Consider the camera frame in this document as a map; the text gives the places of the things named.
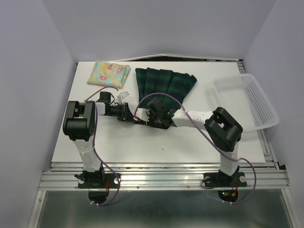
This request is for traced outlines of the dark green plaid skirt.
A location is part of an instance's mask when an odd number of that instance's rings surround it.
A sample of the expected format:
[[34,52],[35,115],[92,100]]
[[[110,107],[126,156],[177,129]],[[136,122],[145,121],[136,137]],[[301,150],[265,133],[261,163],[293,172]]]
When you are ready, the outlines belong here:
[[162,100],[169,109],[180,109],[181,106],[176,101],[165,95],[152,95],[148,98],[144,97],[154,93],[165,93],[182,103],[197,82],[196,77],[193,75],[165,69],[136,68],[135,72],[139,102],[141,102],[139,107],[145,109],[148,108],[147,104],[153,98]]

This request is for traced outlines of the pastel floral skirt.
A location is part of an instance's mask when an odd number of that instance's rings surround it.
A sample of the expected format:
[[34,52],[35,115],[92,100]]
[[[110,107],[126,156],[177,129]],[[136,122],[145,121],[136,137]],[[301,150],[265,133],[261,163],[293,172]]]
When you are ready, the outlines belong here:
[[112,86],[121,89],[130,71],[129,65],[96,61],[87,83],[89,85]]

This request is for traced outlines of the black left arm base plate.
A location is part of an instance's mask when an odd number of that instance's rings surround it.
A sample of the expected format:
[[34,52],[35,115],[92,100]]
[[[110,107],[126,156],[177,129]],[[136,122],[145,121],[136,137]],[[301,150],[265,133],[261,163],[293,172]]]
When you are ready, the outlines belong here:
[[117,173],[86,172],[75,174],[78,188],[89,190],[88,199],[95,206],[111,204],[120,188],[121,175]]

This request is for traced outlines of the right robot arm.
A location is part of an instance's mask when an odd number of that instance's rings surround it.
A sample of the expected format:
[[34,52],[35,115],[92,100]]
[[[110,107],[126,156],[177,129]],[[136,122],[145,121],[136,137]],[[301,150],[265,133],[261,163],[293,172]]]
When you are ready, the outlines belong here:
[[218,107],[209,112],[186,112],[182,108],[169,109],[159,98],[149,101],[147,107],[153,125],[196,128],[218,150],[219,171],[204,175],[205,188],[232,187],[237,183],[238,144],[243,128],[224,108]]

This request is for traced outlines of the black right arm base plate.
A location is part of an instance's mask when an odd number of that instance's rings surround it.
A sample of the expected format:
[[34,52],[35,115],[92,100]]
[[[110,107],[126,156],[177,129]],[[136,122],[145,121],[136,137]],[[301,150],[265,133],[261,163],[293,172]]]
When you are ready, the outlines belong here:
[[218,197],[222,202],[235,204],[238,200],[238,189],[247,186],[247,180],[243,172],[237,172],[228,176],[222,172],[204,173],[201,187],[206,190],[218,188]]

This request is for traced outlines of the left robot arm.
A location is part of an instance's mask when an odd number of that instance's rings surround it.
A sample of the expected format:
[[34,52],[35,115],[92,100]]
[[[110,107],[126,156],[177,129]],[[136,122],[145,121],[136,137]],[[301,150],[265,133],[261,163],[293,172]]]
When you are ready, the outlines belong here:
[[111,104],[111,93],[100,92],[94,101],[69,101],[63,120],[63,133],[76,146],[83,163],[83,171],[76,174],[78,188],[117,188],[119,175],[105,173],[105,166],[94,151],[94,135],[97,130],[96,113],[116,117],[119,121],[133,121],[133,114],[126,102]]

